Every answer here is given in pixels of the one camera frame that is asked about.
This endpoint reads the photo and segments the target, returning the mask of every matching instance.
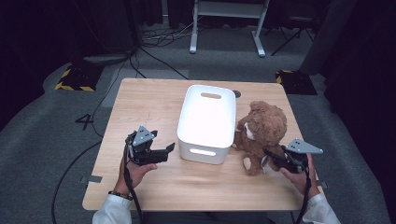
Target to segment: teddy bear leg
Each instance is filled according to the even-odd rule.
[[[253,156],[247,156],[244,158],[244,166],[248,175],[256,175],[262,169],[261,160]]]

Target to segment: brown teddy bear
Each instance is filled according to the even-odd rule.
[[[248,175],[256,175],[267,162],[274,171],[279,171],[271,157],[265,157],[263,150],[267,148],[286,158],[279,144],[287,130],[287,119],[282,109],[264,101],[253,101],[250,112],[238,121],[236,129],[233,143],[237,150],[247,153],[243,162]]]

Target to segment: sleeve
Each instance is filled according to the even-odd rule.
[[[339,224],[337,216],[322,194],[318,194],[308,201],[307,211],[303,221],[314,224]]]
[[[107,195],[102,207],[93,215],[93,224],[131,224],[131,201],[116,195]]]

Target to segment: hand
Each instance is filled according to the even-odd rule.
[[[311,154],[306,154],[308,157],[308,167],[309,167],[309,178],[311,179],[311,189],[308,192],[308,198],[312,198],[317,194],[320,194],[317,184],[317,175],[315,172],[314,162],[312,160]],[[304,195],[305,192],[305,184],[306,184],[306,175],[305,173],[293,174],[286,168],[280,168],[280,172],[290,180],[290,182],[297,188],[300,193]]]
[[[142,182],[143,176],[145,176],[145,174],[148,171],[157,169],[157,165],[153,164],[153,163],[139,166],[139,165],[133,163],[132,161],[128,162],[127,167],[128,167],[131,179],[133,180],[133,182],[132,182],[133,188],[135,188],[137,185],[140,184],[140,182]],[[117,180],[116,186],[114,187],[114,191],[121,193],[121,194],[129,195],[130,192],[128,190],[128,187],[126,186],[123,172],[124,172],[124,160],[122,157],[122,160],[120,163],[119,179]]]

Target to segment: metal stand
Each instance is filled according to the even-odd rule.
[[[267,12],[269,1],[264,4],[241,4],[241,3],[224,3],[224,2],[206,2],[195,0],[193,27],[191,35],[190,53],[197,51],[198,39],[198,15],[203,16],[223,16],[223,17],[238,17],[238,18],[252,18],[259,19],[256,31],[252,31],[254,43],[260,57],[265,56],[262,42],[260,41],[260,32],[262,30],[262,23]]]

